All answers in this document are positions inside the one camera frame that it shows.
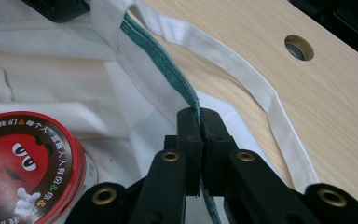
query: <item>tote bag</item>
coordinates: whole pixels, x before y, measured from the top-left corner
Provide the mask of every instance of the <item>tote bag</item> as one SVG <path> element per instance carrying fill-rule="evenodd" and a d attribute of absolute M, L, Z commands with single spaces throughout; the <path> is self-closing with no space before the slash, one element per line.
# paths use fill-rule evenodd
<path fill-rule="evenodd" d="M 175 134 L 176 113 L 187 107 L 198 119 L 201 107 L 217 111 L 239 148 L 274 169 L 235 109 L 194 90 L 150 31 L 234 76 L 267 113 L 295 188 L 318 182 L 277 92 L 235 51 L 142 1 L 88 2 L 90 13 L 54 23 L 21 1 L 0 0 L 0 113 L 58 120 L 97 163 L 99 182 L 128 187 L 146 176 L 164 136 Z M 187 198 L 186 223 L 227 223 L 223 199 Z"/>

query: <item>wooden table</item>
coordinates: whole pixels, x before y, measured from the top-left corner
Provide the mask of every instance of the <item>wooden table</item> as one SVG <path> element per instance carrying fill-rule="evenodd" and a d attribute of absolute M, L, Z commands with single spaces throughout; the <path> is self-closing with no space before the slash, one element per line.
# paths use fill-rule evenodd
<path fill-rule="evenodd" d="M 266 0 L 145 0 L 189 21 L 236 50 L 279 93 L 283 106 L 324 183 L 358 200 L 358 53 L 289 2 Z M 284 45 L 289 35 L 310 43 L 300 61 Z M 162 43 L 190 82 L 234 105 L 262 148 L 290 181 L 265 113 L 236 80 L 185 50 Z"/>

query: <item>can lid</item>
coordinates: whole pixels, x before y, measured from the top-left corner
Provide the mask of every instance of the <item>can lid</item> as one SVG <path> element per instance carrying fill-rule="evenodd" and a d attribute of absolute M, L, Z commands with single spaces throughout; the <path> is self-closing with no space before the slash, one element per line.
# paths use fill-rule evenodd
<path fill-rule="evenodd" d="M 75 138 L 55 119 L 0 114 L 0 223 L 51 219 L 81 183 L 79 153 Z"/>

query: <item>red can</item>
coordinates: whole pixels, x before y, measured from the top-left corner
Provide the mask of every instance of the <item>red can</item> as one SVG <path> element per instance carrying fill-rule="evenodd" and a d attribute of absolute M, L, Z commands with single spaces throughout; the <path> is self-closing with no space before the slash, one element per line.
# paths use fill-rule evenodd
<path fill-rule="evenodd" d="M 63 220 L 96 183 L 95 163 L 57 120 L 35 112 L 0 114 L 0 223 Z"/>

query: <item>bag strap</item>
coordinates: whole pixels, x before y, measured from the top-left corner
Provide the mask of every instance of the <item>bag strap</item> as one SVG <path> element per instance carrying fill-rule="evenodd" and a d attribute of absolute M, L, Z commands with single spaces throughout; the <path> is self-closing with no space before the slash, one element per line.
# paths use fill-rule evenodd
<path fill-rule="evenodd" d="M 295 189 L 304 192 L 308 185 L 319 182 L 278 93 L 247 61 L 190 23 L 162 15 L 140 0 L 135 1 L 130 11 L 150 32 L 199 54 L 234 76 L 267 113 L 270 129 L 283 154 Z"/>

